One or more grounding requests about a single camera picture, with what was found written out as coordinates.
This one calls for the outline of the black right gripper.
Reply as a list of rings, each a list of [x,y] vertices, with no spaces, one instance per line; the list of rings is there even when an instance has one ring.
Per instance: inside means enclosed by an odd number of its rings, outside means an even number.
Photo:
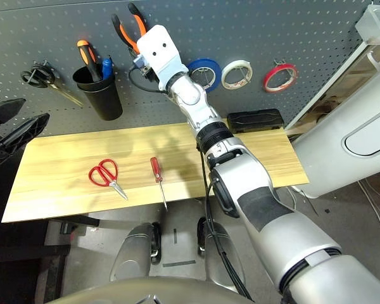
[[[148,81],[158,81],[158,77],[156,76],[156,73],[148,64],[144,63],[142,65],[141,75]]]

